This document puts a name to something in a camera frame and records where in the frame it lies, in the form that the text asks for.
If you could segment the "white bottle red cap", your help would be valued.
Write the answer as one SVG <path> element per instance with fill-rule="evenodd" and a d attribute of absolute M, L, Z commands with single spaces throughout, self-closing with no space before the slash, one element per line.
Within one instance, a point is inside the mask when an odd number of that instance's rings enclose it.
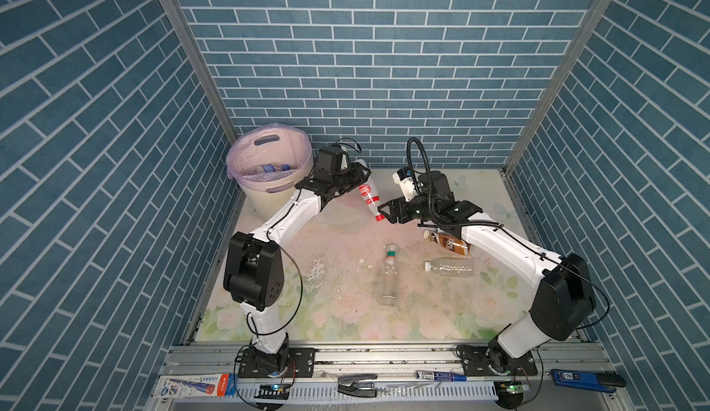
<path fill-rule="evenodd" d="M 372 170 L 363 159 L 356 160 L 354 166 L 356 168 L 358 178 L 358 191 L 360 192 L 361 197 L 369 211 L 373 213 L 375 220 L 377 222 L 381 222 L 385 217 L 379 213 L 378 210 L 380 197 L 375 181 L 373 181 Z"/>

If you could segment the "clear bottle green white cap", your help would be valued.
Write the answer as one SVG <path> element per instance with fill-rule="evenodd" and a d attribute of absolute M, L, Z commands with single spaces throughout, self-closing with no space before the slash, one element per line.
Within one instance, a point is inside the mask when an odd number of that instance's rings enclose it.
<path fill-rule="evenodd" d="M 397 255 L 399 248 L 394 244 L 386 246 L 386 259 L 382 270 L 381 302 L 385 306 L 393 306 L 399 294 L 399 268 Z"/>

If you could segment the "clear bottle blue cap label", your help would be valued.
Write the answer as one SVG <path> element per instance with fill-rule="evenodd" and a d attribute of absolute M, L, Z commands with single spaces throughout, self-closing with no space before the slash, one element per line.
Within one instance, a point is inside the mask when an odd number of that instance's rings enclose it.
<path fill-rule="evenodd" d="M 286 163 L 265 163 L 255 167 L 256 174 L 273 174 L 290 171 L 292 167 Z"/>

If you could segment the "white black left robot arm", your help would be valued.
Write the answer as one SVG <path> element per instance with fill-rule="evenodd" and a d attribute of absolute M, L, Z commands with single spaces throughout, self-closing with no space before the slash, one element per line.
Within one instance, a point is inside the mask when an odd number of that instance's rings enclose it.
<path fill-rule="evenodd" d="M 316 168 L 295 185 L 291 198 L 268 221 L 231 237 L 223 289 L 246 314 L 251 342 L 261 353 L 275 355 L 287 346 L 277 305 L 285 283 L 286 245 L 327 203 L 359 188 L 370 176 L 364 160 L 333 172 Z"/>

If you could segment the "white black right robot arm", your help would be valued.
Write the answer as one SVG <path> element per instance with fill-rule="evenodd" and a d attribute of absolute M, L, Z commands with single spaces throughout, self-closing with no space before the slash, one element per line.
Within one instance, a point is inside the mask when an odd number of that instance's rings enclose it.
<path fill-rule="evenodd" d="M 568 339 L 596 307 L 587 262 L 546 250 L 496 222 L 468 200 L 457 200 L 447 177 L 438 171 L 397 170 L 393 181 L 402 196 L 378 206 L 392 224 L 449 233 L 512 269 L 535 290 L 530 309 L 488 344 L 494 370 L 508 371 L 534 348 Z"/>

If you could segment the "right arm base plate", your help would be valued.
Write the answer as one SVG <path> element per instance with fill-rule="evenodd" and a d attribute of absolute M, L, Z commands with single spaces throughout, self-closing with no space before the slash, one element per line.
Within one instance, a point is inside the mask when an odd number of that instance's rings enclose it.
<path fill-rule="evenodd" d="M 532 377 L 538 374 L 538 368 L 531 351 L 514 359 L 497 346 L 459 344 L 455 347 L 454 353 L 460 358 L 464 374 L 468 377 L 501 377 L 513 374 L 527 374 Z"/>

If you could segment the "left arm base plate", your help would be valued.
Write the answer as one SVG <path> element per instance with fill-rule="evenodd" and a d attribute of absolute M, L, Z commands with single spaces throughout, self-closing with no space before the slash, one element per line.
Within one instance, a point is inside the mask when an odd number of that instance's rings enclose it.
<path fill-rule="evenodd" d="M 312 378 L 315 349 L 294 347 L 268 354 L 254 347 L 247 347 L 239 356 L 237 375 L 240 379 L 258 378 Z"/>

